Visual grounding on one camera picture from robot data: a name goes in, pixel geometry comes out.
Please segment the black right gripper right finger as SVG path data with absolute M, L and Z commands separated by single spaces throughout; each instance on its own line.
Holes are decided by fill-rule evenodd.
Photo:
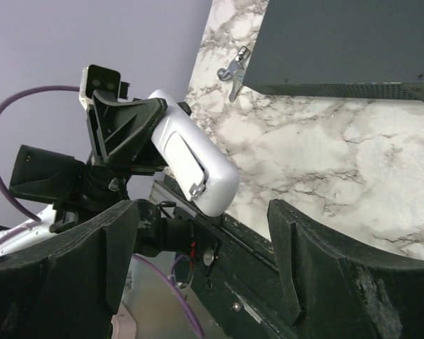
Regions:
M 327 227 L 280 199 L 267 219 L 299 338 L 424 338 L 424 260 Z

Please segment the white remote control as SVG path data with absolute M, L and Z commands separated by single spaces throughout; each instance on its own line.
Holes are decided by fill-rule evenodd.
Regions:
M 209 217 L 224 213 L 232 203 L 240 183 L 237 167 L 165 91 L 156 90 L 149 98 L 164 99 L 167 103 L 167 110 L 152 133 L 153 145 L 165 161 L 164 149 L 168 138 L 174 132 L 179 133 L 204 171 L 205 189 L 191 201 Z

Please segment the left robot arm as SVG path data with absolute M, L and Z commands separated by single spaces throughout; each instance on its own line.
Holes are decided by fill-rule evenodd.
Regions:
M 167 112 L 162 97 L 128 101 L 121 93 L 94 90 L 86 105 L 92 152 L 86 162 L 40 148 L 22 146 L 10 184 L 12 199 L 46 204 L 19 226 L 0 232 L 0 260 L 84 223 L 127 200 L 134 175 L 166 166 L 151 134 Z

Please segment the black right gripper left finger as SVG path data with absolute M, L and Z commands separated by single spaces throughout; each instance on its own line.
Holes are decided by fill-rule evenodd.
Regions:
M 0 338 L 106 338 L 136 238 L 137 204 L 0 257 Z

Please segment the white battery compartment cover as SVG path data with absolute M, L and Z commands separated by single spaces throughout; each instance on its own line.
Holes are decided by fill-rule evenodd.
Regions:
M 165 161 L 187 200 L 200 196 L 205 189 L 204 171 L 179 133 L 168 138 L 164 151 Z

